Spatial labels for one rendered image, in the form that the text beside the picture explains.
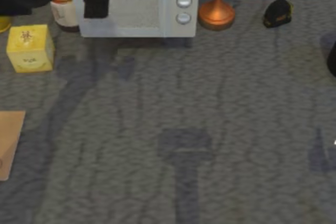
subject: microwave knob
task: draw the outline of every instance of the microwave knob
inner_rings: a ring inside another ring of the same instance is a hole
[[[189,6],[191,6],[192,2],[192,0],[177,0],[177,5],[180,8],[188,8]]]
[[[186,25],[191,21],[191,16],[188,13],[180,13],[177,15],[176,20],[181,25]]]

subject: tissue box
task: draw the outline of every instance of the tissue box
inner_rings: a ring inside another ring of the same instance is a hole
[[[17,73],[51,71],[55,46],[47,25],[12,27],[7,55]]]
[[[24,117],[24,111],[0,111],[0,181],[9,178]]]

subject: yellow box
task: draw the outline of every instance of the yellow box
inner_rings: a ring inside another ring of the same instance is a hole
[[[54,54],[55,46],[47,25],[10,29],[7,55],[17,73],[51,71]]]

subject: trophy cup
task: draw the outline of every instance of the trophy cup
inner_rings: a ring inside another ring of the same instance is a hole
[[[235,10],[223,0],[204,3],[198,11],[199,23],[210,30],[229,28],[235,19]]]

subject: brown folder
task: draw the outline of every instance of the brown folder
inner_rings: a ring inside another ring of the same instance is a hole
[[[0,111],[0,180],[9,178],[24,118],[24,111]]]

